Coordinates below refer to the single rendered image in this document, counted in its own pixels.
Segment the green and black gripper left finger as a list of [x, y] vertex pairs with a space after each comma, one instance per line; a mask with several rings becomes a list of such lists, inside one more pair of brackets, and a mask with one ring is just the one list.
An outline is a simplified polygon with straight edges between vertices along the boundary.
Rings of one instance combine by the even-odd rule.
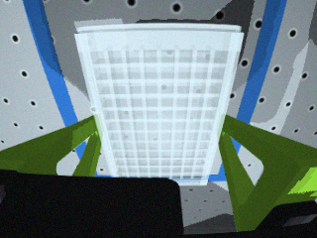
[[72, 175], [95, 177], [102, 143], [94, 115], [0, 151], [0, 170], [58, 176], [57, 163], [87, 138], [81, 160]]

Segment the blue tape outline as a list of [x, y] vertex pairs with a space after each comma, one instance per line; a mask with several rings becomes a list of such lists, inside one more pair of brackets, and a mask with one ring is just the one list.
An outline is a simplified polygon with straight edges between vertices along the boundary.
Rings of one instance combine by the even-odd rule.
[[[237, 118], [250, 124], [281, 25], [287, 0], [266, 0], [261, 30]], [[57, 59], [43, 0], [23, 0], [33, 38], [51, 87], [57, 108], [66, 126], [78, 122]], [[208, 181], [226, 181], [223, 163]]]

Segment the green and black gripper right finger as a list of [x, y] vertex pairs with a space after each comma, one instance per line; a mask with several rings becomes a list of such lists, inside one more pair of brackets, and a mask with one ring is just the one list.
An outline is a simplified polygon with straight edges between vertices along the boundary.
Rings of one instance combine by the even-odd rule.
[[[232, 139], [256, 156], [264, 172], [254, 186]], [[237, 232], [255, 230], [280, 204], [317, 198], [317, 149], [226, 114], [219, 150]]]

